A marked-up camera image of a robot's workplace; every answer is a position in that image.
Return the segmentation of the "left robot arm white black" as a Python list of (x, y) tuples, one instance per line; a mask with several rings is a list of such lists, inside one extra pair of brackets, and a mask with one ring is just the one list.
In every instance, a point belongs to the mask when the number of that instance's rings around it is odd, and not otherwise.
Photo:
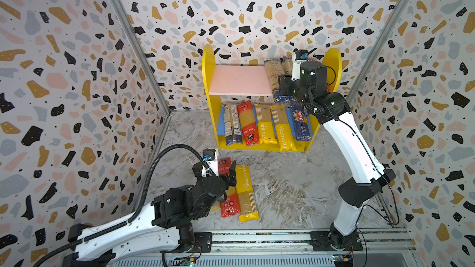
[(105, 267), (140, 253), (180, 253), (200, 245), (191, 222), (208, 216), (211, 207), (223, 203), (228, 197), (226, 191), (236, 185), (236, 163), (228, 158), (216, 163), (217, 176), (197, 173), (195, 185), (167, 190), (146, 204), (132, 222), (127, 215), (101, 226), (74, 225), (68, 241), (76, 246), (62, 265)]

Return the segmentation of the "blue yellow spaghetti bag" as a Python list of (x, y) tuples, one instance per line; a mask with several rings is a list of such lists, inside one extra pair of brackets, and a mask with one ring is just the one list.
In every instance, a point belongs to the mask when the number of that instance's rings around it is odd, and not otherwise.
[(279, 59), (264, 61), (265, 71), (272, 91), (274, 103), (282, 105), (291, 100), (291, 76), (286, 73)]

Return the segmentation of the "yellow clear spaghetti bag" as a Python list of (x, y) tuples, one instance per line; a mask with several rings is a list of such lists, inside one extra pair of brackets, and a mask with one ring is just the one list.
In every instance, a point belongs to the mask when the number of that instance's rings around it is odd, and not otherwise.
[(210, 208), (210, 211), (218, 211), (221, 210), (220, 202), (216, 201)]

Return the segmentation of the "yellow Pastatime bag large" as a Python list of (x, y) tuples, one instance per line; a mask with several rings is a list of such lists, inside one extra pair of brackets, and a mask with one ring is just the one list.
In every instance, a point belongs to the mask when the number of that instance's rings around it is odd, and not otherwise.
[(260, 144), (277, 144), (273, 127), (271, 107), (269, 105), (255, 104), (257, 129)]

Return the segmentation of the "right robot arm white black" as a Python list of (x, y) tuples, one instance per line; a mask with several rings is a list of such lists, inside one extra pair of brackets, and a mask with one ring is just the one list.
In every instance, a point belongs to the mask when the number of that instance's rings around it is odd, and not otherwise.
[(364, 206), (394, 180), (395, 173), (370, 151), (344, 96), (328, 91), (328, 70), (318, 61), (295, 61), (292, 75), (280, 77), (279, 83), (281, 93), (300, 102), (333, 137), (351, 169), (352, 177), (338, 188), (341, 205), (335, 221), (327, 238), (318, 242), (319, 247), (345, 250), (358, 237), (357, 222)]

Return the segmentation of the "red yellow spaghetti bag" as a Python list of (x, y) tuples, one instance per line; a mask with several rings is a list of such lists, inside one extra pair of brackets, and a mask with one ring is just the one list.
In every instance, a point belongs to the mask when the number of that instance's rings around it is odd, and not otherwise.
[(254, 145), (258, 145), (260, 140), (252, 103), (250, 101), (246, 101), (245, 103), (238, 105), (237, 110), (242, 136), (246, 146), (252, 147)]

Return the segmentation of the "blue portrait spaghetti bag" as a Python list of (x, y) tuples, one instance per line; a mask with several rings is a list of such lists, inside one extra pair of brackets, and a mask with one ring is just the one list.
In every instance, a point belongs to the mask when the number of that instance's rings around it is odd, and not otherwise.
[(286, 72), (286, 75), (292, 75), (293, 74), (293, 60), (290, 57), (282, 57), (282, 66)]

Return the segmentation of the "blue Barilla spaghetti box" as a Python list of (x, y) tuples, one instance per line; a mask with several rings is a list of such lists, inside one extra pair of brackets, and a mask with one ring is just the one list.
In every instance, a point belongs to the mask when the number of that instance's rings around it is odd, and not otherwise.
[(302, 105), (298, 101), (291, 100), (289, 102), (289, 108), (296, 140), (298, 142), (310, 142), (312, 136)]

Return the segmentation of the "clear label spaghetti bag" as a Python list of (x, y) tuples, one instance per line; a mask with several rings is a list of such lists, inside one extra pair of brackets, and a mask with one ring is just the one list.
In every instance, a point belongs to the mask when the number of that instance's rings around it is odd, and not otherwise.
[(224, 106), (225, 142), (228, 147), (242, 143), (242, 130), (237, 110), (237, 105), (234, 104)]

